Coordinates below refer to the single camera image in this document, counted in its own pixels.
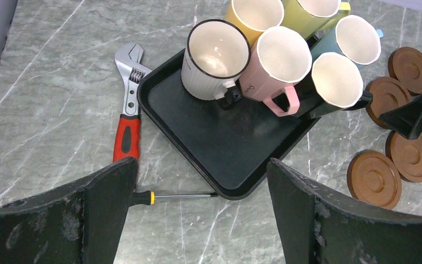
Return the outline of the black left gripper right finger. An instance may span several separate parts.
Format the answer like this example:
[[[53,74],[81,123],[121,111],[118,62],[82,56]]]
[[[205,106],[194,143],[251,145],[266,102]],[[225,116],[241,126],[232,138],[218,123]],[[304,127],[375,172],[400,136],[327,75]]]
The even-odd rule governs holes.
[[[266,174],[286,263],[422,263],[422,216],[359,201],[275,158]]]

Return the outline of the blue mug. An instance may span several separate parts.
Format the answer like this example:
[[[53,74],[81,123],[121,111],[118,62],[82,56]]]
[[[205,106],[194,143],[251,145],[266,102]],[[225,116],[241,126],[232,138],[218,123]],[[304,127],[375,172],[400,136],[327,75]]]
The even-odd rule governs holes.
[[[383,36],[382,30],[375,29],[362,17],[348,15],[310,49],[312,59],[315,61],[323,53],[335,52],[349,58],[360,69],[379,59]]]

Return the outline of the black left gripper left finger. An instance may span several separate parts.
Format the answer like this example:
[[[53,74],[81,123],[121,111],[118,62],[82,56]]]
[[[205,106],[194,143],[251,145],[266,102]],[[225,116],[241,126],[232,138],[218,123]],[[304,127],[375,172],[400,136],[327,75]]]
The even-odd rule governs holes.
[[[113,263],[137,172],[123,158],[1,206],[0,263]]]

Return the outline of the brown wooden coaster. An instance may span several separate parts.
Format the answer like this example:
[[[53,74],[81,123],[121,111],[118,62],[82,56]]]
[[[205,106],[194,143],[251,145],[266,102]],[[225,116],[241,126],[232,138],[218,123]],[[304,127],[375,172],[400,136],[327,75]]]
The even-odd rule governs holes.
[[[375,79],[366,90],[373,95],[373,101],[366,107],[366,111],[371,120],[384,129],[389,127],[379,119],[379,116],[413,100],[409,91],[398,80],[388,76]]]
[[[402,179],[408,182],[422,182],[422,134],[408,140],[392,131],[385,145],[386,156],[395,164]]]
[[[397,79],[412,94],[422,94],[422,53],[412,47],[401,47],[388,59],[390,77]]]
[[[378,207],[393,209],[402,194],[402,181],[393,162],[384,154],[367,150],[358,153],[347,169],[351,195]]]

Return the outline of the green mug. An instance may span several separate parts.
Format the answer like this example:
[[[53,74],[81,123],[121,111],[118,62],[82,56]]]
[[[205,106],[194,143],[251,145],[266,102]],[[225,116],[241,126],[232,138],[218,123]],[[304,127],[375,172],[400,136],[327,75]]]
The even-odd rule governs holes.
[[[281,25],[306,40],[320,30],[332,28],[351,13],[350,4],[341,0],[286,0],[282,3],[285,15]]]

